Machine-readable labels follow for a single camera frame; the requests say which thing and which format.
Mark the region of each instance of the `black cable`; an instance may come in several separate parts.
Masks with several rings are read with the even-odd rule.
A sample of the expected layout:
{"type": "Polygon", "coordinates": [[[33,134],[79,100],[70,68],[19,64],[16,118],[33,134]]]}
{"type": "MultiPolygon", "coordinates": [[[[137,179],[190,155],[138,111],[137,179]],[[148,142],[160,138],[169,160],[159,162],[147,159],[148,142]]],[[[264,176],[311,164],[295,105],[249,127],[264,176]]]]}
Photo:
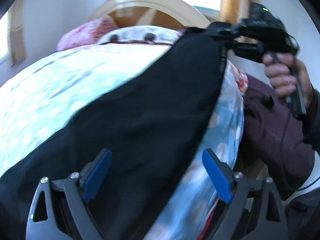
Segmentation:
{"type": "MultiPolygon", "coordinates": [[[[291,35],[288,35],[288,38],[290,40],[290,45],[291,45],[291,48],[293,48],[293,45],[292,45],[292,40],[290,38],[293,38],[295,41],[296,39],[294,37],[292,37],[291,35]]],[[[296,68],[296,57],[293,58],[293,66],[292,68],[296,68]]],[[[281,142],[280,142],[280,163],[281,163],[281,175],[282,175],[282,179],[284,181],[284,184],[286,186],[286,188],[289,190],[289,191],[292,191],[292,192],[297,192],[297,191],[302,191],[302,190],[305,190],[309,187],[311,187],[312,185],[314,185],[319,179],[320,179],[320,176],[314,181],[312,182],[311,184],[309,184],[308,186],[305,186],[303,188],[292,188],[290,187],[290,185],[288,184],[288,181],[285,177],[285,172],[284,172],[284,161],[283,161],[283,154],[282,154],[282,148],[283,148],[283,143],[284,143],[284,136],[287,132],[287,129],[288,129],[288,125],[289,125],[289,121],[290,121],[290,117],[291,117],[291,113],[292,113],[292,105],[291,105],[291,109],[289,109],[289,114],[288,114],[288,118],[287,118],[287,121],[286,121],[286,124],[285,124],[285,127],[284,127],[284,132],[282,134],[282,138],[281,138],[281,142]]]]}

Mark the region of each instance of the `arched headboard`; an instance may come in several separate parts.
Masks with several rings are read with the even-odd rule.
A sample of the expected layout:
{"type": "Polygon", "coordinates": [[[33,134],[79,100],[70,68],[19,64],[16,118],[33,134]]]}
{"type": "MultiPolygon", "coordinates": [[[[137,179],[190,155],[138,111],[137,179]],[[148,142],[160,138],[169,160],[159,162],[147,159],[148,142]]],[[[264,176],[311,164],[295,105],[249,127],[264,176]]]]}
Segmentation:
{"type": "Polygon", "coordinates": [[[210,22],[196,8],[182,0],[108,0],[91,19],[110,15],[120,28],[155,25],[179,30],[193,26],[206,28],[210,22]]]}

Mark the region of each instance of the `metal screw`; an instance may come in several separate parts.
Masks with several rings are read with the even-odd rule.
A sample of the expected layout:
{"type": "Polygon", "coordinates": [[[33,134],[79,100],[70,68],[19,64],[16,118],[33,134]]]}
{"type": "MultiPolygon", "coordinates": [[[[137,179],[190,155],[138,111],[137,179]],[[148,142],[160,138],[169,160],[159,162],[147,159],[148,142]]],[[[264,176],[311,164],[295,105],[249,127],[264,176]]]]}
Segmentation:
{"type": "Polygon", "coordinates": [[[273,182],[273,178],[266,177],[266,182],[267,182],[267,183],[272,183],[272,182],[273,182]]]}
{"type": "Polygon", "coordinates": [[[236,179],[242,179],[243,178],[243,174],[241,172],[235,172],[235,178],[236,179]]]}
{"type": "Polygon", "coordinates": [[[70,177],[71,177],[72,179],[77,179],[77,178],[79,178],[79,173],[78,173],[78,172],[74,172],[74,173],[72,173],[72,174],[70,175],[70,177]]]}
{"type": "Polygon", "coordinates": [[[48,182],[48,177],[43,177],[41,180],[40,180],[40,182],[42,183],[42,184],[46,184],[47,182],[48,182]]]}

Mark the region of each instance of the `white pillow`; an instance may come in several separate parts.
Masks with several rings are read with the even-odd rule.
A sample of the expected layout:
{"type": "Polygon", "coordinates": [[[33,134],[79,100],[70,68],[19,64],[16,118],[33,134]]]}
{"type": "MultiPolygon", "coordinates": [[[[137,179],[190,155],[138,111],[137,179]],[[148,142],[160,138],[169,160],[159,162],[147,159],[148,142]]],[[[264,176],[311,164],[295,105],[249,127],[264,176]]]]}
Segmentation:
{"type": "Polygon", "coordinates": [[[183,30],[175,31],[163,27],[144,25],[113,30],[100,38],[97,44],[105,43],[148,43],[173,45],[183,30]]]}

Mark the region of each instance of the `blue gripper pad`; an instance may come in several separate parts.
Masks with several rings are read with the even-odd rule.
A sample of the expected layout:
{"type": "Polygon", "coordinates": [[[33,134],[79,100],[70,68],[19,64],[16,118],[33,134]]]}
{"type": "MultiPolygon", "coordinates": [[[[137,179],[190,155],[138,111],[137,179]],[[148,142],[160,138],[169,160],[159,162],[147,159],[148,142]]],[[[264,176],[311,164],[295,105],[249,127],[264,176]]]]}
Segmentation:
{"type": "Polygon", "coordinates": [[[80,187],[83,190],[82,200],[88,202],[95,198],[102,182],[104,181],[112,163],[112,152],[103,149],[95,160],[88,164],[80,179],[80,187]]]}
{"type": "Polygon", "coordinates": [[[202,163],[217,191],[218,197],[228,204],[232,199],[235,188],[233,171],[226,163],[221,162],[211,149],[203,151],[202,163]]]}

